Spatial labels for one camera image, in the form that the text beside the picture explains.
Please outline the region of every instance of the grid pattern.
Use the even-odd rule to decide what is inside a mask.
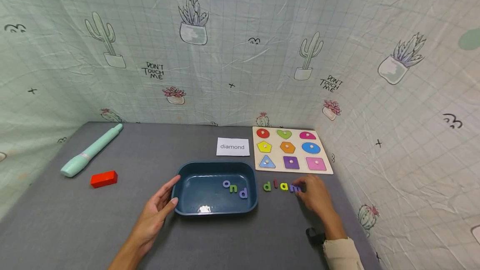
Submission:
[[[59,139],[103,120],[101,108],[128,122],[203,125],[255,125],[267,112],[274,127],[316,129],[352,205],[380,211],[370,240],[383,267],[480,268],[470,233],[480,225],[480,48],[458,46],[480,26],[480,0],[198,1],[210,14],[205,46],[180,39],[185,0],[2,0],[4,25],[27,29],[0,42],[0,215]],[[110,67],[86,30],[94,11],[126,68]],[[294,80],[300,44],[316,31],[311,77]],[[418,32],[425,59],[389,84],[379,65]],[[163,80],[145,75],[147,62],[163,65]],[[320,86],[329,75],[343,81],[333,92]],[[184,105],[166,100],[169,86],[185,90]],[[339,102],[335,121],[325,100]]]

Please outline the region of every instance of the gray table surface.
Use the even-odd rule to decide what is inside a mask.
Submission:
[[[114,123],[89,122],[63,146],[0,223],[1,269],[106,269],[145,202],[187,162],[217,157],[217,138],[248,138],[250,127],[124,124],[123,131],[74,178],[60,168]],[[93,189],[92,175],[118,173],[116,185]],[[290,192],[262,185],[299,175],[256,171],[258,206],[243,216],[168,217],[139,269],[328,269],[305,230],[321,223]],[[366,270],[381,269],[336,175],[322,175]]]

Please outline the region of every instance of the red eraser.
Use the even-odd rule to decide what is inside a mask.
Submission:
[[[108,171],[105,173],[92,175],[90,184],[93,188],[100,188],[106,185],[113,185],[117,183],[118,175],[115,171]]]

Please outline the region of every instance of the mint green marker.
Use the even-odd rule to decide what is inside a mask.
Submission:
[[[97,141],[91,144],[87,149],[82,153],[69,160],[68,163],[61,168],[60,172],[68,178],[72,178],[77,173],[83,170],[85,166],[88,165],[88,162],[93,159],[100,150],[104,149],[105,146],[116,137],[120,131],[123,129],[123,124],[118,124],[116,127],[108,130],[104,135],[102,135]]]

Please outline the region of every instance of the beige sleeve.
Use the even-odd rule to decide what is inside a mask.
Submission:
[[[330,270],[364,270],[352,239],[325,241],[323,252]]]

